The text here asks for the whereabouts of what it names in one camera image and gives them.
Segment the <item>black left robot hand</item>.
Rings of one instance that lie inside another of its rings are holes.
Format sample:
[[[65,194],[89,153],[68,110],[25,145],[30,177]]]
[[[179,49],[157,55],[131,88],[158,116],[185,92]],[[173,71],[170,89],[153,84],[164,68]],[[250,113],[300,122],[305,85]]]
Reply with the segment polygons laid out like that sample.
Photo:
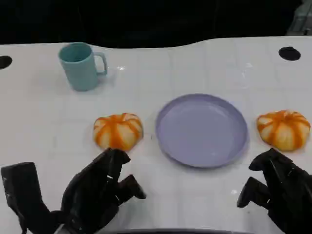
[[[73,177],[61,202],[69,233],[95,234],[116,216],[120,205],[132,197],[146,198],[133,175],[119,180],[128,162],[126,152],[108,148]]]

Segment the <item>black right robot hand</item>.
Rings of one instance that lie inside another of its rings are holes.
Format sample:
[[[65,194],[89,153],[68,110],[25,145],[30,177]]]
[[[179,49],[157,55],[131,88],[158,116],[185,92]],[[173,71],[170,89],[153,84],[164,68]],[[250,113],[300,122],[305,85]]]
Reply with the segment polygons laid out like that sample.
[[[312,176],[273,148],[256,156],[249,169],[262,171],[266,183],[249,177],[237,207],[244,208],[253,202],[268,211],[268,216],[282,232],[310,234]]]

